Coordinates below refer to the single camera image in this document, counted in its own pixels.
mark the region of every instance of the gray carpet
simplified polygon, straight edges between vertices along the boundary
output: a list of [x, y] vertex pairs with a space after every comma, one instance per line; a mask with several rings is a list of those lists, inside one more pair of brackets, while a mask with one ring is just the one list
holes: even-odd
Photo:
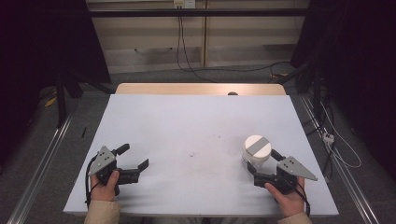
[[[233, 66], [227, 69], [253, 69], [262, 66]], [[273, 74], [288, 73], [292, 67], [287, 64], [275, 65]], [[201, 71], [199, 76], [210, 78], [221, 83], [266, 83], [270, 79], [270, 69], [254, 72], [232, 71]], [[113, 84], [109, 87], [116, 88], [122, 82], [206, 82], [193, 73], [180, 70], [145, 72], [134, 74], [113, 75]], [[53, 163], [46, 174], [40, 191], [35, 197], [31, 210], [25, 223], [82, 223], [82, 217], [74, 217], [63, 213], [68, 195], [74, 186], [74, 179], [78, 175], [81, 165], [85, 160], [86, 153], [91, 145], [95, 131], [100, 123], [108, 101], [108, 95], [98, 92], [88, 85], [81, 85], [84, 95], [81, 99], [67, 98], [68, 108], [78, 105], [68, 131], [61, 143]], [[293, 81], [285, 85], [287, 94], [290, 96], [302, 123], [310, 120], [303, 104], [293, 87]], [[57, 124], [57, 107], [52, 105], [44, 107], [48, 98], [42, 99], [37, 107], [34, 119], [25, 135], [24, 141], [15, 148], [15, 153], [10, 157], [4, 172], [0, 175], [0, 198], [1, 213], [0, 223], [7, 223], [11, 213], [29, 183], [35, 168], [39, 164], [42, 155], [47, 149]], [[380, 223], [396, 223], [396, 217], [392, 211], [396, 211], [396, 182], [391, 179], [385, 170], [368, 153], [364, 142], [354, 135], [347, 119], [343, 116], [336, 104], [332, 104], [335, 114], [337, 131], [357, 149], [361, 156], [362, 166], [358, 169], [350, 169], [361, 186]], [[304, 126], [307, 132], [314, 129], [309, 123]], [[307, 136], [318, 163], [323, 167], [327, 153], [316, 133]], [[336, 146], [342, 153], [343, 158], [350, 163], [356, 163], [355, 156], [341, 141], [336, 141]], [[336, 217], [313, 218], [315, 223], [365, 223], [357, 209], [355, 202], [350, 197], [343, 180], [333, 169], [332, 180], [329, 189], [340, 212]], [[262, 223], [276, 223], [277, 217], [266, 218]], [[141, 223], [142, 217], [122, 217], [121, 223]]]

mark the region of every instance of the sleeve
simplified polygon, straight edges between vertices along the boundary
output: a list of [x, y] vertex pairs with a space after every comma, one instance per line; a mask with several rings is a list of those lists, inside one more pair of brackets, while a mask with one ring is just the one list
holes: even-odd
[[92, 200], [85, 224], [117, 224], [120, 220], [120, 205], [115, 202]]
[[291, 217], [285, 217], [279, 220], [277, 224], [312, 224], [312, 221], [306, 213], [299, 213]]

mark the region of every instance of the black cable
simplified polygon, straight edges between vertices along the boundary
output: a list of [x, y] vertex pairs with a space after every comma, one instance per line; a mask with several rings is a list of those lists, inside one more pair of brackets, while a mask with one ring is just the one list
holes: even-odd
[[289, 183], [289, 181], [286, 180], [283, 176], [281, 176], [280, 179], [284, 181], [289, 187], [291, 187], [303, 199], [303, 201], [305, 202], [305, 212], [306, 215], [309, 217], [311, 215], [311, 204], [308, 202], [308, 198], [306, 196], [303, 186], [297, 183], [300, 186], [301, 190], [303, 191], [304, 195], [296, 187], [294, 187], [291, 183]]
[[[185, 68], [181, 67], [180, 62], [179, 62], [179, 59], [178, 59], [178, 52], [179, 52], [179, 49], [180, 49], [180, 38], [182, 39], [182, 42], [183, 42], [184, 55], [185, 55], [185, 58], [186, 58], [186, 61], [187, 61], [187, 65], [189, 66], [190, 69], [185, 69]], [[272, 63], [272, 64], [266, 65], [266, 66], [264, 66], [264, 67], [253, 68], [253, 69], [246, 69], [246, 70], [227, 69], [227, 68], [200, 68], [200, 69], [192, 69], [192, 68], [191, 68], [191, 65], [190, 65], [190, 62], [189, 62], [189, 58], [187, 57], [186, 44], [185, 44], [185, 41], [184, 41], [183, 19], [182, 19], [181, 17], [178, 17], [177, 66], [178, 66], [178, 67], [180, 68], [180, 70], [182, 70], [182, 71], [185, 71], [185, 72], [193, 72], [198, 78], [201, 78], [201, 79], [203, 79], [203, 80], [210, 81], [210, 82], [215, 82], [215, 81], [210, 80], [210, 79], [208, 79], [208, 78], [198, 76], [198, 74], [196, 74], [195, 72], [200, 72], [200, 71], [254, 72], [254, 71], [260, 71], [260, 70], [263, 70], [263, 69], [266, 69], [266, 68], [270, 68], [270, 69], [271, 69], [271, 79], [272, 79], [272, 76], [273, 76], [272, 67], [273, 67], [274, 65], [281, 64], [281, 63], [290, 63], [290, 62], [288, 62], [288, 61], [282, 61], [282, 62]]]
[[310, 134], [312, 134], [312, 133], [315, 133], [315, 132], [317, 132], [317, 131], [321, 131], [321, 129], [323, 128], [325, 122], [326, 122], [326, 117], [320, 119], [320, 120], [318, 121], [318, 127], [317, 127], [316, 129], [312, 130], [312, 131], [309, 132], [309, 133], [305, 133], [305, 135], [308, 136], [308, 135], [310, 135]]
[[272, 70], [272, 66], [270, 66], [270, 79], [268, 80], [267, 83], [271, 83], [273, 76], [274, 76], [274, 73], [273, 73], [273, 70]]
[[86, 196], [86, 198], [87, 198], [87, 201], [85, 201], [85, 203], [87, 204], [87, 207], [88, 207], [88, 208], [90, 207], [90, 203], [91, 203], [91, 192], [90, 192], [90, 188], [88, 187], [88, 186], [89, 186], [89, 183], [88, 183], [88, 173], [90, 172], [90, 168], [91, 168], [91, 166], [92, 166], [92, 163], [93, 163], [95, 160], [96, 160], [96, 156], [94, 156], [94, 157], [90, 160], [90, 162], [88, 163], [88, 166], [87, 166], [87, 171], [85, 172], [85, 196]]
[[[213, 81], [213, 80], [211, 80], [211, 79], [208, 79], [208, 78], [199, 76], [199, 75], [196, 74], [196, 72], [191, 68], [190, 62], [189, 62], [189, 58], [187, 57], [186, 44], [185, 44], [185, 42], [184, 42], [184, 31], [183, 31], [183, 30], [184, 30], [184, 28], [183, 28], [183, 19], [182, 19], [181, 17], [178, 17], [178, 41], [177, 41], [177, 65], [178, 65], [178, 67], [179, 67], [181, 70], [185, 71], [185, 72], [193, 72], [194, 75], [195, 75], [196, 77], [198, 77], [198, 78], [200, 78], [200, 79], [202, 79], [202, 80], [209, 81], [209, 82], [213, 82], [213, 83], [217, 83], [216, 81]], [[185, 55], [185, 57], [186, 57], [187, 65], [189, 66], [190, 70], [186, 70], [186, 69], [182, 68], [182, 67], [180, 66], [179, 61], [178, 61], [178, 50], [179, 50], [179, 48], [180, 48], [180, 34], [181, 34], [181, 38], [182, 38], [182, 41], [183, 41], [184, 55]]]
[[[324, 96], [320, 96], [320, 100], [321, 100], [321, 103], [323, 104], [324, 110], [327, 110], [328, 108], [330, 109], [330, 112], [331, 112], [331, 120], [329, 120], [329, 122], [332, 124], [332, 126], [334, 126], [334, 113], [333, 113], [332, 107], [331, 107], [331, 94], [329, 93], [328, 90], [321, 90], [321, 91], [320, 91], [320, 94], [322, 94], [323, 92], [325, 92], [325, 93], [324, 93]], [[327, 116], [326, 116], [326, 114], [324, 113], [324, 111], [322, 111], [321, 116], [322, 116], [322, 119], [321, 119], [322, 123], [319, 124], [319, 127], [323, 127], [323, 126], [324, 126], [324, 121], [327, 119]], [[306, 135], [309, 135], [309, 134], [311, 134], [311, 133], [314, 133], [314, 132], [317, 131], [317, 130], [318, 130], [318, 128], [316, 128], [314, 131], [312, 131], [312, 132], [310, 132], [310, 133], [307, 133]], [[332, 136], [334, 136], [334, 128], [333, 128], [333, 127], [332, 127], [332, 130], [330, 131], [330, 134], [331, 134]], [[322, 172], [323, 175], [325, 175], [325, 172], [326, 172], [326, 170], [327, 170], [327, 166], [330, 164], [330, 175], [329, 175], [329, 179], [331, 180], [331, 179], [332, 179], [332, 174], [333, 174], [333, 168], [332, 168], [332, 160], [331, 160], [331, 157], [332, 157], [332, 152], [333, 152], [333, 150], [334, 150], [335, 140], [334, 140], [334, 142], [332, 142], [330, 152], [327, 151], [326, 143], [323, 141], [323, 139], [322, 139], [322, 143], [323, 143], [324, 148], [326, 149], [327, 158], [326, 158], [325, 164], [324, 164], [324, 166], [323, 166], [321, 172]]]
[[96, 186], [102, 184], [101, 182], [97, 182], [92, 188], [91, 188], [91, 192], [96, 188]]
[[[293, 8], [296, 8], [296, 0], [293, 0]], [[294, 17], [294, 24], [296, 25], [297, 34], [300, 37], [301, 34], [300, 34], [300, 30], [299, 30], [298, 25], [297, 25], [296, 17]]]

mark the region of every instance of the dark background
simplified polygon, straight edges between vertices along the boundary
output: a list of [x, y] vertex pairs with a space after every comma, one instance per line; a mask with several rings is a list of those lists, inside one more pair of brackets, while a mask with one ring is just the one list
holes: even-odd
[[79, 81], [70, 69], [99, 83], [110, 77], [92, 20], [47, 14], [88, 12], [84, 0], [2, 1], [0, 8], [3, 163], [35, 113], [40, 90], [54, 86], [57, 74], [65, 82]]
[[291, 60], [296, 67], [317, 52], [334, 16], [341, 16], [341, 20], [319, 51], [315, 68], [309, 67], [297, 77], [297, 89], [306, 91], [314, 81], [314, 73], [319, 71], [321, 82], [330, 90], [354, 132], [396, 179], [396, 4], [314, 0], [310, 7], [336, 10], [332, 16], [305, 19]]

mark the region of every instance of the power strip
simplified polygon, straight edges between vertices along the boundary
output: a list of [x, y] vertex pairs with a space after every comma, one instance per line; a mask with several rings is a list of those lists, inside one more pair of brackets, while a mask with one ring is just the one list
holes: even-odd
[[195, 0], [174, 0], [174, 8], [195, 8]]
[[325, 143], [331, 145], [334, 142], [334, 135], [330, 133], [323, 133], [322, 139]]

